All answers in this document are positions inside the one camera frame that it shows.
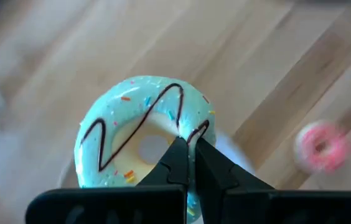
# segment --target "pink frosted donut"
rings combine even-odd
[[[333,172],[351,152],[351,143],[334,124],[318,121],[308,124],[296,137],[297,163],[310,172]]]

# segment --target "blue icing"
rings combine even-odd
[[[98,171],[98,156],[102,135],[101,124],[95,125],[83,139],[97,118],[105,121],[105,145],[103,148],[102,165],[108,161],[116,149],[111,148],[111,142],[120,128],[135,118],[144,116],[149,107],[157,100],[160,92],[172,83],[178,83],[184,89],[182,112],[179,119],[178,135],[188,139],[192,131],[205,120],[210,125],[203,138],[210,144],[215,144],[214,115],[212,105],[207,103],[198,90],[181,80],[164,77],[140,76],[132,77],[117,84],[97,99],[80,123],[80,130],[75,144],[75,165],[78,183],[82,187],[124,187],[137,183],[127,183],[123,174],[115,175],[116,167],[111,162],[101,172]],[[165,114],[173,122],[179,110],[180,90],[176,86],[170,88],[159,99],[151,113]],[[200,205],[195,193],[195,144],[204,128],[196,134],[189,144],[191,184],[187,197],[188,207],[195,213],[188,214],[188,222],[193,222],[200,216]]]

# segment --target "wooden floor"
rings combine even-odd
[[[0,223],[21,223],[59,186],[79,121],[134,75],[186,80],[217,126],[278,189],[351,189],[294,164],[295,134],[318,119],[351,138],[351,4],[292,0],[12,0],[0,4]]]

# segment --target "donut hole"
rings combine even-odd
[[[320,154],[327,149],[327,143],[325,141],[320,141],[315,145],[315,152]]]
[[[142,118],[119,124],[112,142],[113,149],[118,149],[134,133]],[[113,159],[114,170],[120,174],[133,170],[133,183],[137,184],[153,170],[178,135],[176,122],[167,114],[151,113]]]
[[[139,156],[146,164],[157,164],[169,148],[167,139],[163,136],[145,136],[139,143]]]

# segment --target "black holder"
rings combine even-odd
[[[351,192],[275,190],[204,139],[196,183],[205,224],[351,223]],[[135,187],[59,189],[30,203],[26,223],[185,223],[188,145],[177,138]]]

